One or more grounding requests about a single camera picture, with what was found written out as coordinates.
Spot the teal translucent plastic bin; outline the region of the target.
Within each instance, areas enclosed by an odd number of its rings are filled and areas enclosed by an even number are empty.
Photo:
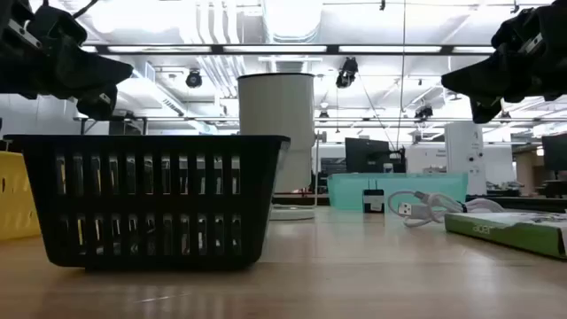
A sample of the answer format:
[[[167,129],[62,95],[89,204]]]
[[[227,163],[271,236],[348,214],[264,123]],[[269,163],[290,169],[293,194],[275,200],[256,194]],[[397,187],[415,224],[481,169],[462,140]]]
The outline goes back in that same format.
[[[381,197],[384,211],[391,213],[387,199],[397,191],[404,194],[392,199],[392,208],[400,202],[419,202],[413,193],[441,193],[457,201],[464,201],[468,176],[464,173],[344,173],[328,178],[330,204],[337,210],[363,211],[363,205],[375,197]]]

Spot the black aluminium table frame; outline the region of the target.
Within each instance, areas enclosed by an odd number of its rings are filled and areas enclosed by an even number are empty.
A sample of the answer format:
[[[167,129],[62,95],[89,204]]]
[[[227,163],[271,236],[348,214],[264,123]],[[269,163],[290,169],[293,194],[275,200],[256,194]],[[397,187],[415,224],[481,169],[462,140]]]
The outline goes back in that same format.
[[[328,206],[330,198],[327,194],[276,194],[273,198],[275,204],[280,205],[313,205],[317,199],[318,206]],[[540,211],[548,213],[565,213],[567,211],[567,198],[527,198],[527,197],[486,197],[497,202],[502,207],[512,210]]]

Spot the small black charger plug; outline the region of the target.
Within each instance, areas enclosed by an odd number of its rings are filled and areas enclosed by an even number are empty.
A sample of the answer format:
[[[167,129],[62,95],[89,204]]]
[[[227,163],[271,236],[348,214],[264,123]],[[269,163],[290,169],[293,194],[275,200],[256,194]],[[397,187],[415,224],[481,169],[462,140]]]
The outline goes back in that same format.
[[[364,190],[362,193],[362,208],[365,214],[384,213],[384,191],[381,189]]]

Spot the black horizontal background rail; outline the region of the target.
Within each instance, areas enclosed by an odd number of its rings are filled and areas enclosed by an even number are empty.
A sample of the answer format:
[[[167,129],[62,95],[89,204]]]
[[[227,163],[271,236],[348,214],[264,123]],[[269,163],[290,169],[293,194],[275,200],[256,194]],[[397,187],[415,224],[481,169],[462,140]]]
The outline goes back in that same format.
[[[206,117],[206,116],[130,116],[123,119],[125,122],[140,122],[144,125],[181,125],[184,124],[199,132],[211,134],[217,130],[246,130],[268,131],[284,130],[287,128],[303,128],[307,131],[315,131],[319,128],[333,128],[338,131],[345,129],[434,129],[450,123],[470,123],[466,118],[440,118],[431,117],[426,119],[415,119],[405,117],[330,117],[314,118],[307,120],[278,120],[278,119],[256,119],[241,121],[237,117]]]

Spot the black overhead light bar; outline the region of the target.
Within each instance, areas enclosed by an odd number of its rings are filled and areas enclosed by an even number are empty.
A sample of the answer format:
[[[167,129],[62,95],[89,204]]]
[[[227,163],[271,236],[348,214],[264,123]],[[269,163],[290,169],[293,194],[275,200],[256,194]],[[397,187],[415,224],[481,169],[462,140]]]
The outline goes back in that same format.
[[[94,44],[83,46],[101,55],[332,55],[332,56],[488,56],[487,45],[427,44]]]

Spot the white tall cabinet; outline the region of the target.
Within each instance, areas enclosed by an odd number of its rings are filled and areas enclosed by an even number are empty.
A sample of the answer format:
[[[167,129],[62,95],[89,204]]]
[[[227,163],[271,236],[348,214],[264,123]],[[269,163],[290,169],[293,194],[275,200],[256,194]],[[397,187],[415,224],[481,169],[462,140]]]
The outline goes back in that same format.
[[[447,171],[468,176],[467,194],[486,194],[485,151],[482,129],[472,121],[445,126]]]

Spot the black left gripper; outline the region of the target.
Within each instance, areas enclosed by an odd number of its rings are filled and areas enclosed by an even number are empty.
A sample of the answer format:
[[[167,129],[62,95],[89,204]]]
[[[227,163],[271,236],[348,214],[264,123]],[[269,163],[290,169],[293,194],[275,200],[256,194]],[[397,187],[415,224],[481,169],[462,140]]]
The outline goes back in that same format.
[[[29,0],[0,0],[0,94],[67,99],[104,89],[81,98],[77,110],[108,121],[117,102],[115,85],[129,78],[133,67],[82,50],[86,39],[75,17],[49,0],[37,10]]]

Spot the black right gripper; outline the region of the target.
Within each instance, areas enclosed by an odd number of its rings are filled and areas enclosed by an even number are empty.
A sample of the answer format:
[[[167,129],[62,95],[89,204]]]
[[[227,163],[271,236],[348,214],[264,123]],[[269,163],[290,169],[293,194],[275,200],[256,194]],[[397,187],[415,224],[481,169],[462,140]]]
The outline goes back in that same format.
[[[441,76],[444,88],[470,98],[472,121],[486,124],[509,102],[567,95],[567,0],[523,9],[492,37],[497,54]]]

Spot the black computer monitor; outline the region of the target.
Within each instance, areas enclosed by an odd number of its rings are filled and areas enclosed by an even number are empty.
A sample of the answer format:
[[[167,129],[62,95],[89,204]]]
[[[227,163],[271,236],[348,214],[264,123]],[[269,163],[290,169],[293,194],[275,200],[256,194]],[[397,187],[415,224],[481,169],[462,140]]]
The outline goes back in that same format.
[[[363,138],[345,139],[348,173],[406,173],[405,149],[391,150],[388,142]]]
[[[543,136],[544,167],[550,171],[567,171],[567,133]]]

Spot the white instruction card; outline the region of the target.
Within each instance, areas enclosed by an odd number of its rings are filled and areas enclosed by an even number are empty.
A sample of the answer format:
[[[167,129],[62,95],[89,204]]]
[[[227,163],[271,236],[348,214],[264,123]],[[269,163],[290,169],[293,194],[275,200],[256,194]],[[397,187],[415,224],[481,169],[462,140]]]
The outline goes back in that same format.
[[[447,214],[447,232],[567,260],[567,214]]]

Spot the yellow plastic basket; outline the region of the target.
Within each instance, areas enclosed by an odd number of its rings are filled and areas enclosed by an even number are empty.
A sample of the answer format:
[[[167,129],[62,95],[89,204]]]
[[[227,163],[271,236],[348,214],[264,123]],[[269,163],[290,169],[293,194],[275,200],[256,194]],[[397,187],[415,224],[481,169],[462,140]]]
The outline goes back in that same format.
[[[40,236],[23,156],[16,152],[0,152],[0,243]]]

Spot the black slotted plastic basket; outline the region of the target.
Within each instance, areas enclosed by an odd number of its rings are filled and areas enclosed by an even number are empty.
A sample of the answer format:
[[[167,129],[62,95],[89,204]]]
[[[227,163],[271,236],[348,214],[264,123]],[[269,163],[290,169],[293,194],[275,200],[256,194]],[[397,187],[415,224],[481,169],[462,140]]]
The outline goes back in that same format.
[[[11,135],[49,261],[239,269],[261,256],[286,136]]]

